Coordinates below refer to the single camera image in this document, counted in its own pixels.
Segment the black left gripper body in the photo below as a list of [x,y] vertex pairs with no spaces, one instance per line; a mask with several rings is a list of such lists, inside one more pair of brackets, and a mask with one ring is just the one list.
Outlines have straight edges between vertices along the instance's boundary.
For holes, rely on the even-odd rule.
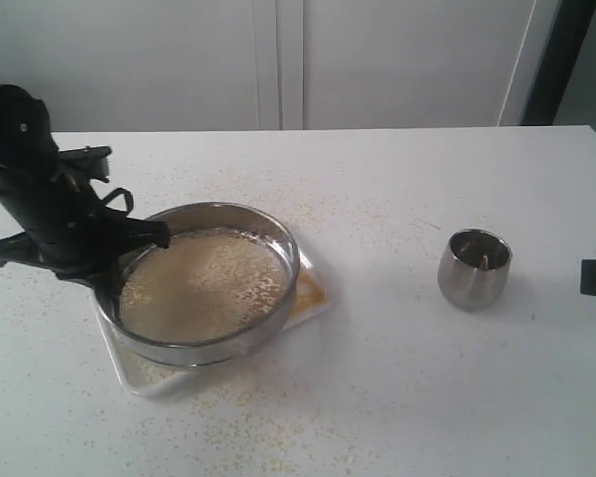
[[51,271],[57,279],[92,288],[113,255],[113,220],[134,208],[132,194],[116,188],[99,198],[90,185],[36,182],[0,173],[0,205],[21,226],[0,238],[0,267],[18,263]]

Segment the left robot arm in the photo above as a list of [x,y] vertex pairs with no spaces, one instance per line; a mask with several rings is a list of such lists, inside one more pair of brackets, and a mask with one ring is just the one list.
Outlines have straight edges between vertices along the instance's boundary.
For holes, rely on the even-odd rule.
[[90,183],[107,182],[108,146],[60,150],[46,105],[19,86],[0,84],[0,204],[21,232],[0,238],[0,267],[18,263],[61,281],[118,294],[123,255],[171,233],[163,222],[130,218],[132,193],[99,197]]

